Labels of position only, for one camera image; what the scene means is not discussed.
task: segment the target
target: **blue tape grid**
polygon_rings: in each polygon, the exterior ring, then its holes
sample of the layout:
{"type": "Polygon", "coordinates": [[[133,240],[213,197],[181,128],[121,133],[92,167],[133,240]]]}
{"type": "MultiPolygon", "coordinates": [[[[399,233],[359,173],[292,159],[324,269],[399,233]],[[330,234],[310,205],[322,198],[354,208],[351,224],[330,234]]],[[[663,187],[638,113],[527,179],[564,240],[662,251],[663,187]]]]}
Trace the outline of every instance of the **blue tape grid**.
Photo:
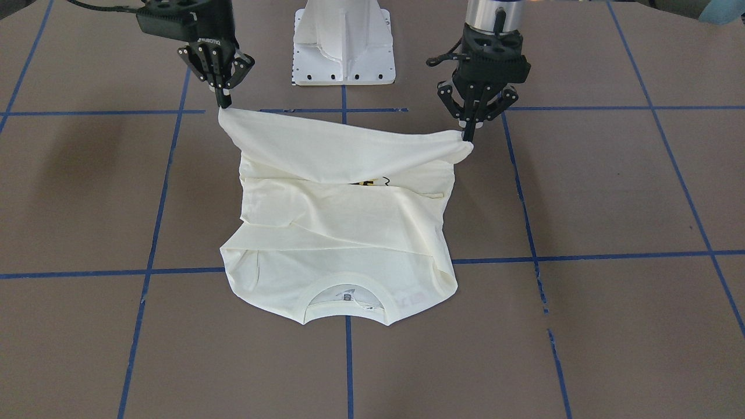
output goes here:
{"type": "MultiPolygon", "coordinates": [[[[711,252],[717,256],[745,256],[745,249],[731,251],[711,252]]],[[[615,260],[615,259],[660,259],[673,257],[696,257],[709,256],[708,251],[692,252],[658,252],[658,253],[609,253],[609,254],[585,254],[567,256],[538,256],[538,262],[562,262],[568,260],[615,260]]],[[[453,265],[483,265],[500,263],[532,263],[531,256],[524,257],[493,257],[481,259],[453,259],[453,265]]],[[[45,279],[45,278],[75,278],[75,277],[121,277],[127,275],[144,275],[147,269],[121,269],[116,271],[64,271],[64,272],[21,272],[13,274],[0,274],[0,280],[23,280],[23,279],[45,279]]],[[[169,274],[209,274],[225,272],[222,266],[206,266],[200,268],[154,268],[149,270],[150,275],[169,274]]]]}
{"type": "Polygon", "coordinates": [[[665,129],[662,128],[662,123],[659,121],[659,117],[657,115],[657,109],[652,104],[652,99],[650,98],[650,94],[647,91],[647,85],[644,84],[644,80],[641,78],[639,67],[636,65],[636,60],[634,60],[634,56],[631,53],[631,49],[629,48],[629,43],[626,41],[626,36],[624,35],[624,31],[623,29],[621,29],[621,24],[618,23],[618,18],[615,15],[615,11],[613,11],[613,6],[611,6],[610,2],[607,2],[606,4],[608,6],[608,11],[610,12],[611,17],[613,18],[613,23],[615,23],[616,29],[618,29],[618,35],[621,37],[621,42],[624,44],[624,48],[626,49],[626,53],[629,56],[631,65],[634,68],[636,77],[639,80],[639,86],[641,87],[642,92],[644,92],[644,97],[647,99],[647,103],[650,106],[652,116],[654,116],[654,121],[657,124],[657,129],[659,130],[659,135],[662,138],[662,142],[665,144],[665,150],[667,150],[668,152],[668,156],[670,157],[670,162],[673,163],[675,174],[678,177],[678,181],[680,182],[680,186],[683,189],[683,193],[685,193],[685,199],[688,201],[688,205],[691,208],[691,212],[693,213],[694,218],[696,219],[696,225],[698,226],[699,232],[701,233],[701,237],[703,238],[703,241],[706,244],[706,250],[708,251],[709,257],[711,258],[711,263],[714,265],[714,269],[717,272],[719,281],[722,284],[722,289],[724,290],[724,293],[727,296],[727,300],[729,301],[729,305],[732,308],[732,313],[735,315],[735,319],[738,322],[738,326],[740,326],[740,332],[745,338],[745,324],[743,323],[742,315],[740,314],[740,310],[738,310],[737,304],[735,304],[735,299],[732,297],[732,293],[729,290],[729,285],[727,284],[727,280],[724,278],[724,274],[722,274],[722,269],[719,266],[719,262],[717,261],[717,255],[714,253],[714,249],[711,247],[711,242],[708,240],[706,231],[703,228],[703,223],[701,222],[701,218],[699,217],[698,211],[696,211],[694,200],[691,197],[691,193],[688,191],[688,187],[685,184],[685,179],[683,178],[683,174],[680,171],[680,167],[678,167],[678,162],[676,161],[675,155],[673,154],[673,149],[672,147],[670,147],[668,136],[667,134],[665,134],[665,129]]]}
{"type": "MultiPolygon", "coordinates": [[[[41,39],[41,36],[43,34],[43,31],[45,29],[45,26],[47,24],[47,21],[49,19],[52,6],[53,6],[54,0],[50,0],[48,3],[48,6],[46,8],[44,17],[42,19],[41,25],[39,27],[39,31],[37,33],[36,38],[34,39],[34,44],[31,47],[31,51],[29,52],[29,55],[27,57],[27,60],[25,61],[25,64],[23,66],[23,69],[21,71],[21,74],[19,76],[18,81],[16,82],[15,88],[13,90],[13,94],[10,97],[10,100],[7,104],[6,110],[1,114],[2,119],[0,121],[0,133],[2,133],[5,124],[7,123],[7,120],[12,117],[17,116],[105,116],[105,115],[177,115],[177,121],[176,126],[174,128],[174,136],[171,142],[171,150],[169,152],[168,156],[168,164],[166,166],[164,181],[163,181],[163,188],[162,188],[162,194],[161,194],[161,200],[159,203],[159,209],[158,214],[156,217],[156,226],[155,230],[153,232],[153,242],[152,247],[150,249],[150,256],[148,257],[148,267],[146,269],[135,269],[135,270],[119,270],[119,271],[72,271],[72,272],[38,272],[38,273],[21,273],[21,274],[0,274],[0,279],[3,280],[12,280],[12,279],[31,279],[31,278],[61,278],[61,277],[97,277],[97,276],[121,276],[121,275],[145,275],[145,279],[143,281],[143,287],[142,287],[142,294],[141,294],[141,300],[136,320],[136,326],[133,333],[133,343],[132,347],[130,349],[130,359],[127,365],[127,373],[125,376],[124,381],[124,387],[122,389],[122,396],[121,396],[121,402],[119,406],[118,411],[118,418],[122,419],[124,417],[124,410],[127,403],[127,395],[129,391],[129,386],[132,379],[132,372],[134,367],[134,360],[136,356],[136,350],[137,350],[137,344],[139,341],[139,333],[142,328],[142,318],[144,315],[145,310],[145,303],[146,303],[146,297],[148,293],[148,287],[150,283],[150,278],[152,275],[157,274],[196,274],[196,273],[209,273],[209,272],[224,272],[224,268],[222,267],[204,267],[204,268],[166,268],[166,269],[154,269],[153,268],[153,262],[154,257],[156,253],[156,247],[158,242],[158,235],[160,230],[160,224],[163,217],[163,211],[165,208],[165,197],[168,191],[168,175],[170,173],[171,164],[173,162],[174,157],[174,150],[176,148],[177,139],[178,139],[178,133],[180,130],[180,124],[182,121],[183,115],[186,114],[203,114],[205,113],[205,110],[186,110],[184,109],[185,101],[186,101],[186,91],[188,89],[188,75],[187,72],[183,90],[182,90],[182,96],[181,96],[181,102],[178,110],[112,110],[112,111],[74,111],[74,112],[64,112],[64,111],[51,111],[51,112],[13,112],[13,104],[15,103],[15,100],[17,99],[20,87],[22,85],[22,82],[25,78],[25,75],[28,71],[28,68],[31,64],[31,60],[33,59],[33,56],[37,50],[37,47],[39,45],[39,41],[41,39]]],[[[636,76],[638,78],[640,87],[642,88],[644,92],[644,96],[647,99],[648,106],[631,106],[631,107],[511,107],[508,112],[521,112],[521,111],[577,111],[577,110],[649,110],[653,113],[657,128],[660,132],[660,136],[662,138],[663,143],[665,144],[665,148],[668,152],[668,156],[670,157],[671,162],[673,163],[673,167],[675,169],[676,175],[678,176],[679,182],[681,184],[681,187],[685,193],[685,196],[688,200],[688,204],[691,207],[691,211],[694,214],[694,217],[696,219],[697,226],[699,227],[699,231],[702,235],[702,238],[706,244],[706,251],[692,251],[692,252],[667,252],[667,253],[616,253],[616,254],[589,254],[589,255],[570,255],[570,256],[537,256],[535,245],[533,243],[533,237],[532,237],[532,231],[530,230],[530,221],[527,214],[527,207],[525,206],[524,202],[524,196],[522,194],[522,185],[520,184],[519,180],[519,172],[518,167],[515,161],[514,151],[512,147],[512,141],[510,138],[510,132],[509,127],[507,124],[507,117],[503,114],[503,123],[504,123],[504,129],[505,129],[505,136],[507,138],[507,144],[508,149],[510,151],[510,159],[512,161],[512,164],[515,169],[516,174],[516,186],[518,189],[519,197],[522,202],[524,216],[525,216],[525,224],[526,224],[526,232],[528,235],[528,241],[530,243],[530,250],[531,250],[531,256],[530,257],[508,257],[508,258],[488,258],[488,259],[455,259],[453,260],[453,263],[456,265],[465,265],[465,264],[480,264],[480,263],[514,263],[514,262],[532,262],[535,269],[536,269],[536,279],[539,285],[539,293],[541,295],[542,302],[544,303],[544,310],[545,312],[548,312],[545,293],[542,289],[542,283],[540,280],[540,270],[539,270],[539,262],[553,262],[553,261],[567,261],[567,260],[599,260],[599,259],[644,259],[644,258],[669,258],[669,257],[691,257],[691,256],[708,256],[711,258],[712,264],[714,265],[714,268],[717,272],[717,275],[720,279],[720,282],[722,284],[722,287],[726,293],[726,296],[728,298],[728,301],[730,303],[730,306],[732,308],[733,313],[735,314],[735,317],[738,321],[738,324],[741,328],[741,332],[745,336],[745,326],[743,324],[743,319],[741,317],[741,314],[738,311],[738,308],[734,302],[734,299],[732,297],[732,294],[729,290],[729,286],[727,285],[727,282],[723,276],[723,273],[720,269],[720,266],[718,264],[716,256],[724,256],[724,255],[745,255],[745,249],[743,250],[724,250],[724,251],[714,251],[711,248],[711,243],[708,240],[708,237],[706,235],[706,232],[703,227],[703,223],[700,220],[700,217],[698,216],[698,212],[696,211],[696,208],[694,206],[694,202],[691,198],[691,195],[688,191],[688,187],[685,184],[685,180],[682,176],[681,171],[679,170],[679,167],[677,165],[677,162],[675,160],[675,156],[673,155],[672,149],[670,147],[670,144],[668,142],[667,136],[665,134],[664,129],[662,128],[662,124],[659,121],[659,117],[657,116],[657,110],[745,110],[745,106],[655,106],[652,104],[652,101],[650,99],[649,93],[647,91],[647,88],[644,84],[644,81],[641,77],[641,73],[638,70],[638,67],[636,65],[636,62],[634,60],[634,57],[630,51],[630,48],[628,46],[628,43],[626,41],[626,37],[624,36],[624,33],[621,29],[621,26],[618,22],[618,19],[615,15],[615,12],[611,6],[610,3],[608,3],[609,12],[611,13],[611,16],[613,18],[613,22],[616,25],[616,28],[618,29],[618,33],[621,37],[622,43],[624,44],[624,47],[627,51],[627,54],[629,56],[629,59],[631,61],[631,64],[633,65],[634,71],[636,73],[636,76]]],[[[346,124],[347,122],[347,114],[348,113],[395,113],[395,112],[408,112],[408,108],[348,108],[346,105],[346,86],[342,86],[342,107],[341,108],[318,108],[318,109],[266,109],[262,110],[269,113],[341,113],[342,115],[342,122],[346,124]]],[[[345,330],[346,330],[346,356],[347,356],[347,362],[346,362],[346,368],[347,368],[347,413],[348,418],[354,417],[354,396],[353,396],[353,380],[352,380],[352,319],[349,316],[345,317],[345,330]]],[[[556,346],[556,339],[554,338],[553,332],[549,329],[548,330],[548,337],[551,343],[551,349],[552,353],[554,355],[554,361],[557,368],[557,376],[559,378],[559,385],[561,387],[562,396],[564,399],[565,404],[565,413],[568,419],[571,419],[571,407],[569,404],[569,398],[568,393],[566,390],[565,380],[561,368],[561,362],[559,360],[558,352],[557,352],[557,346],[556,346]]]]}
{"type": "Polygon", "coordinates": [[[186,70],[186,76],[183,81],[183,88],[181,89],[181,102],[179,103],[179,113],[176,117],[176,126],[174,127],[174,136],[171,139],[171,150],[168,152],[168,164],[165,166],[165,175],[163,176],[163,187],[160,192],[160,203],[158,205],[158,215],[155,220],[155,228],[153,230],[153,244],[150,247],[150,256],[148,257],[148,268],[145,273],[145,280],[142,282],[142,294],[140,295],[139,309],[137,311],[137,320],[135,322],[135,330],[132,336],[132,347],[130,348],[130,359],[127,363],[127,373],[124,376],[124,387],[121,390],[121,401],[119,402],[119,411],[117,418],[124,418],[124,410],[127,407],[127,396],[130,391],[130,383],[132,382],[132,371],[135,365],[135,355],[137,354],[137,344],[139,342],[139,334],[142,329],[142,316],[145,314],[145,304],[147,303],[148,289],[150,288],[150,278],[152,277],[153,263],[155,262],[155,252],[158,247],[158,235],[160,234],[160,225],[163,220],[163,210],[165,208],[165,196],[168,194],[168,176],[171,173],[171,166],[174,162],[174,152],[176,151],[176,144],[179,139],[179,132],[181,130],[181,121],[183,118],[184,104],[186,103],[186,93],[188,91],[188,79],[191,74],[191,70],[186,70]]]}

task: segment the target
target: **white t-shirt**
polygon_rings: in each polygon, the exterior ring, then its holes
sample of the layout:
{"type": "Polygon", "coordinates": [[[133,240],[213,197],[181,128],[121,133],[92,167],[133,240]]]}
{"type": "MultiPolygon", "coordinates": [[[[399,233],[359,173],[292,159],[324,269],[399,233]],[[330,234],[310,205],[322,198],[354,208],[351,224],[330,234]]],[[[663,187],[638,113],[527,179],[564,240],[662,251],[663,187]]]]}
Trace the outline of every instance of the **white t-shirt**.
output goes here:
{"type": "Polygon", "coordinates": [[[354,315],[389,325],[457,283],[443,237],[460,132],[405,135],[220,110],[241,153],[243,225],[221,253],[233,292],[305,324],[354,315]]]}

